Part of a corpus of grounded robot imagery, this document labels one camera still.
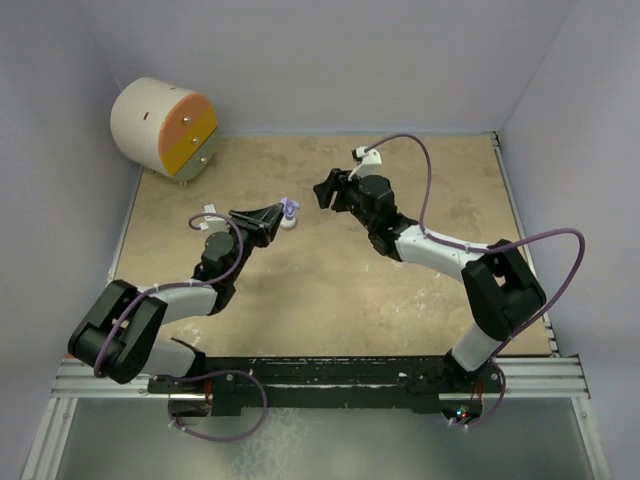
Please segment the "white earbud charging case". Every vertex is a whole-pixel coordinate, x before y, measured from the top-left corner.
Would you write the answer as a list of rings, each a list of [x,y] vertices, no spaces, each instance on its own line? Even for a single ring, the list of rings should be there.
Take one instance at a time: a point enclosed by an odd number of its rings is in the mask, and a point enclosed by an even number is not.
[[[297,224],[297,219],[295,216],[293,217],[284,216],[280,221],[280,228],[285,230],[293,229],[296,226],[296,224]]]

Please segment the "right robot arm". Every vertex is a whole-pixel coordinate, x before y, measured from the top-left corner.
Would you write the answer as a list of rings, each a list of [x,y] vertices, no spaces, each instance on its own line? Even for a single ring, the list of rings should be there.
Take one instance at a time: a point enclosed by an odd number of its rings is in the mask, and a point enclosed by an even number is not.
[[[321,209],[353,215],[379,254],[425,266],[464,286],[474,323],[448,353],[444,376],[452,389],[469,390],[480,379],[479,368],[544,306],[543,288],[517,249],[501,249],[506,240],[492,246],[438,240],[398,211],[387,178],[349,175],[334,168],[313,186]]]

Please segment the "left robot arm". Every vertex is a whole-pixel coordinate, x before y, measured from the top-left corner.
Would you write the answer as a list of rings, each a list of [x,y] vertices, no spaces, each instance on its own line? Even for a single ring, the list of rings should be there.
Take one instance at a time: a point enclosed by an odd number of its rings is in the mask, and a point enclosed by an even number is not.
[[[273,242],[284,213],[284,204],[277,202],[253,211],[192,216],[188,226],[209,235],[191,277],[148,287],[111,281],[71,334],[68,354],[91,366],[97,378],[126,384],[146,373],[170,377],[184,392],[198,390],[206,378],[198,362],[202,353],[179,340],[159,339],[159,330],[224,310],[251,254]]]

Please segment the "purple earbud charging case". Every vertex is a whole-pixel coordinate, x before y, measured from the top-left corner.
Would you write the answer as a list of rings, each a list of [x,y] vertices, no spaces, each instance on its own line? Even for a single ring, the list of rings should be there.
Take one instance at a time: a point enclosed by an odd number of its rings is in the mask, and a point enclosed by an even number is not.
[[[283,205],[283,213],[286,218],[294,218],[300,209],[300,204],[289,197],[282,198],[280,203]]]

